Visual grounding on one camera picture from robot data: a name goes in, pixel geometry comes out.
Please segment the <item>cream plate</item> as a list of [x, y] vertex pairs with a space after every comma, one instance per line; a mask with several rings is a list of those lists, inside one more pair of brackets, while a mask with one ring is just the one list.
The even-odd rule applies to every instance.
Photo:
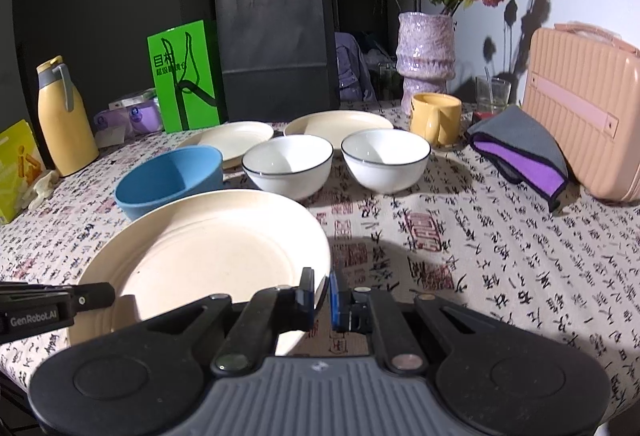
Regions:
[[251, 148], [270, 140], [274, 129], [256, 121], [230, 122], [203, 130], [186, 138], [178, 148], [196, 146], [214, 147], [222, 154], [222, 167], [231, 170], [241, 165], [242, 157]]
[[353, 110], [311, 113], [296, 118], [285, 126], [283, 135], [314, 135], [339, 144], [346, 136], [360, 130], [392, 130], [393, 124], [384, 116]]
[[322, 286], [331, 269], [328, 238], [303, 205], [259, 190], [189, 196], [135, 220], [104, 245], [83, 284], [107, 282], [113, 306], [79, 314], [76, 345], [207, 295], [237, 303], [273, 286], [296, 286], [304, 268]]

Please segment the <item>yellow snack box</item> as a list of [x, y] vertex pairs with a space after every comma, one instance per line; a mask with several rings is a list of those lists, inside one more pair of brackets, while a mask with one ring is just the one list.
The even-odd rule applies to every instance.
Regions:
[[25, 120], [4, 130], [0, 137], [0, 210], [5, 225], [22, 210], [23, 196], [46, 166]]

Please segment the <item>calligraphy print tablecloth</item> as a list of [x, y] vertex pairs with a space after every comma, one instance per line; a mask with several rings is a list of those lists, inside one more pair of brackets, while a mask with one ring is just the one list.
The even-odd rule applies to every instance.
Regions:
[[[1, 275], [13, 281], [78, 280], [125, 226], [117, 182], [176, 148], [160, 133], [104, 153], [64, 179], [35, 211], [1, 229]], [[486, 315], [588, 352], [608, 374], [608, 420], [639, 404], [639, 210], [571, 186], [557, 211], [506, 182], [469, 148], [434, 152], [422, 180], [377, 196], [335, 160], [308, 210], [351, 282], [408, 300], [435, 291]]]

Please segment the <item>white bowl left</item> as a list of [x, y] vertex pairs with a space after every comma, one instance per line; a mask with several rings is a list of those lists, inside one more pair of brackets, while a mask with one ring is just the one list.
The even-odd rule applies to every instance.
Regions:
[[300, 201], [318, 192], [329, 178], [334, 149], [314, 135], [272, 138], [250, 148], [242, 169], [262, 191]]

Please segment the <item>white bowl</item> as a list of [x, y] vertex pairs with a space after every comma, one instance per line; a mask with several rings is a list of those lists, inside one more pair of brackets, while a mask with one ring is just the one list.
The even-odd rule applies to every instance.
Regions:
[[341, 152], [358, 184], [393, 194], [420, 180], [432, 148], [427, 140], [405, 130], [360, 130], [343, 139]]
[[250, 148], [242, 169], [262, 191], [300, 201], [318, 192], [329, 178], [334, 149], [314, 135], [272, 138]]

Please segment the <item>white bowl right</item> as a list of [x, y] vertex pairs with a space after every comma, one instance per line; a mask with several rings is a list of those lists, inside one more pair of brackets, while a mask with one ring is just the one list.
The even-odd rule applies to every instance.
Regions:
[[393, 194], [420, 180], [432, 148], [427, 140], [405, 130], [360, 130], [343, 139], [341, 152], [358, 184]]

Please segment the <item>yellow thermos jug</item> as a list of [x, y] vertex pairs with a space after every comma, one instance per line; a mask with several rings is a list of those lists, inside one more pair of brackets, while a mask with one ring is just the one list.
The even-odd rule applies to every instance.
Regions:
[[99, 156], [84, 102], [61, 56], [37, 68], [38, 118], [55, 168], [77, 173]]

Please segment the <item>blue bowl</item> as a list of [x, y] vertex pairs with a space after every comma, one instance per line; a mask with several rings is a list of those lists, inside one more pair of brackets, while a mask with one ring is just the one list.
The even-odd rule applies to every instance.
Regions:
[[131, 220], [187, 196], [221, 190], [221, 152], [211, 146], [167, 151], [130, 170], [117, 184], [114, 199]]

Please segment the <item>purple tissue pack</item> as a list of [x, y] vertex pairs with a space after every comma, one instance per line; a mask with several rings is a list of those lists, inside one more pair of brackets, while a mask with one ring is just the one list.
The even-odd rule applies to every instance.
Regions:
[[155, 99], [132, 100], [129, 106], [99, 112], [93, 118], [94, 139], [99, 149], [119, 146], [126, 141], [159, 133], [164, 129], [160, 107]]

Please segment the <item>yellow mug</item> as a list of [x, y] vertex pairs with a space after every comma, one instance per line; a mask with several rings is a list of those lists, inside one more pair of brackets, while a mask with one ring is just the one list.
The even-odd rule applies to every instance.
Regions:
[[409, 132], [432, 147], [452, 146], [458, 141], [462, 102], [450, 95], [421, 92], [411, 99]]

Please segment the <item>dark blue jacket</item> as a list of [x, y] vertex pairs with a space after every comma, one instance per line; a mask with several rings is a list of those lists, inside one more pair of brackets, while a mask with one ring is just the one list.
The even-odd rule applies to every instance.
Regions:
[[342, 101], [375, 101], [367, 63], [355, 37], [335, 32], [335, 51], [340, 99]]

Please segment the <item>grey purple cloth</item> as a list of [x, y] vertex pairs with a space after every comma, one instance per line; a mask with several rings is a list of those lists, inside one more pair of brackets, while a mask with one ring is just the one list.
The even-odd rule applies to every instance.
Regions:
[[526, 184], [544, 199], [550, 213], [574, 180], [573, 171], [553, 136], [518, 106], [509, 106], [466, 130], [466, 140], [512, 185]]

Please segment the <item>red small box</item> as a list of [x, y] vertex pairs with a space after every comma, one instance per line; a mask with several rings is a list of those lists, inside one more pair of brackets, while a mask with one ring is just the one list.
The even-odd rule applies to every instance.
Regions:
[[489, 120], [490, 118], [493, 118], [495, 115], [493, 113], [490, 112], [480, 112], [480, 111], [474, 111], [472, 113], [472, 122], [473, 123], [477, 123], [480, 121], [484, 121], [484, 120]]

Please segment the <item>white small box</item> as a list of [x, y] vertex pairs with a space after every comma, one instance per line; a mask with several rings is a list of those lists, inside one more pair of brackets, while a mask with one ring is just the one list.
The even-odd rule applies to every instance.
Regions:
[[125, 109], [129, 107], [137, 107], [140, 104], [144, 104], [147, 101], [153, 100], [156, 97], [156, 91], [154, 88], [148, 88], [142, 90], [142, 92], [133, 92], [120, 97], [108, 104], [110, 110]]

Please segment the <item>clear drinking glass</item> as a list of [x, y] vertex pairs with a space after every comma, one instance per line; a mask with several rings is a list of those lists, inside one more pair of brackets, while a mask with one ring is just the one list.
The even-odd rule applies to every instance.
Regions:
[[502, 112], [509, 104], [510, 93], [511, 83], [502, 78], [487, 75], [475, 78], [475, 98], [480, 112]]

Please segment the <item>black paper bag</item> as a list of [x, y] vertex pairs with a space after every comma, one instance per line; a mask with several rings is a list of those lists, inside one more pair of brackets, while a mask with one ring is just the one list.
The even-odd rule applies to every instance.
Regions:
[[229, 120], [288, 122], [340, 106], [332, 0], [215, 0]]

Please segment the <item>green paper bag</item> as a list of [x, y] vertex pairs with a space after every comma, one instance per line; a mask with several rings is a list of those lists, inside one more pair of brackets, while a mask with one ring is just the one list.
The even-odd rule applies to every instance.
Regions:
[[160, 116], [168, 133], [224, 122], [224, 92], [213, 23], [193, 21], [148, 37]]

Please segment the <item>purple textured vase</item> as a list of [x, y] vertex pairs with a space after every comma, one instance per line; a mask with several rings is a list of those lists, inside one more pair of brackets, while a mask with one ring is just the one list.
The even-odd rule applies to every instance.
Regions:
[[446, 94], [456, 77], [454, 22], [449, 16], [402, 12], [398, 16], [396, 70], [402, 77], [401, 107], [411, 111], [411, 99], [421, 92]]

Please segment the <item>pink small suitcase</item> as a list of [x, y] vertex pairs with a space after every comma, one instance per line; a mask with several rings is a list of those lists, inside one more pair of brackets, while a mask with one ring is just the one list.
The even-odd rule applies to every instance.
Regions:
[[534, 32], [523, 110], [595, 198], [639, 200], [639, 48], [590, 24]]

